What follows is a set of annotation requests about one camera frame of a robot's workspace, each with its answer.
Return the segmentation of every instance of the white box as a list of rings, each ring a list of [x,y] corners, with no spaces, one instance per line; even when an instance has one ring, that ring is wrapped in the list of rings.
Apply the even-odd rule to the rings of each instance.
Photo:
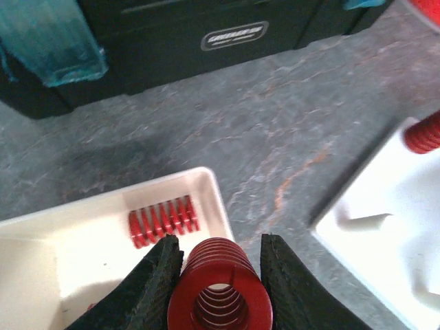
[[[407,327],[437,330],[440,150],[419,155],[406,147],[404,131],[416,123],[408,118],[385,141],[312,232]]]
[[[137,250],[131,210],[190,195],[200,231],[179,236],[189,252],[204,239],[234,240],[215,176],[194,168],[0,222],[0,329],[62,330],[111,292],[152,245]]]

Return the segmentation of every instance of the teal plastic object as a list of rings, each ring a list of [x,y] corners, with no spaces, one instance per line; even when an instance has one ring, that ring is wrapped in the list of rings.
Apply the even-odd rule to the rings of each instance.
[[[48,87],[99,79],[108,70],[75,0],[0,0],[0,38]]]
[[[384,3],[386,3],[386,0],[347,0],[344,4],[344,9],[351,10],[356,8],[378,7]]]

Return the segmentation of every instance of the gray marble floor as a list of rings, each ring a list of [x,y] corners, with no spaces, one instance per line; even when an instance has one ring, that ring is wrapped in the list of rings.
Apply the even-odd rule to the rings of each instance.
[[[119,96],[60,118],[0,104],[0,219],[192,168],[217,174],[258,267],[281,234],[374,329],[405,329],[308,227],[381,137],[440,107],[440,36],[395,3],[369,30]]]

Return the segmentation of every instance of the black storage case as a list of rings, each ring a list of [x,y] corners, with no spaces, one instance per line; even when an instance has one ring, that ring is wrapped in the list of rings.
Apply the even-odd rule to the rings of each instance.
[[[0,73],[0,99],[31,118],[307,46],[369,28],[393,0],[343,10],[341,0],[79,0],[110,70],[47,88],[18,61]]]

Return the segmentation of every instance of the red spring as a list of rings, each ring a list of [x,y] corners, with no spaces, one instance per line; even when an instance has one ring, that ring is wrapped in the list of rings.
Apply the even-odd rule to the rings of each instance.
[[[190,253],[168,306],[168,330],[270,330],[269,295],[245,252],[212,238]]]
[[[189,196],[131,211],[129,227],[131,240],[137,249],[156,243],[158,239],[166,234],[174,234],[175,231],[184,235],[184,228],[188,232],[200,230]]]
[[[410,0],[432,22],[440,25],[440,3],[437,0]]]
[[[411,151],[420,154],[440,148],[440,110],[407,129],[405,143]]]

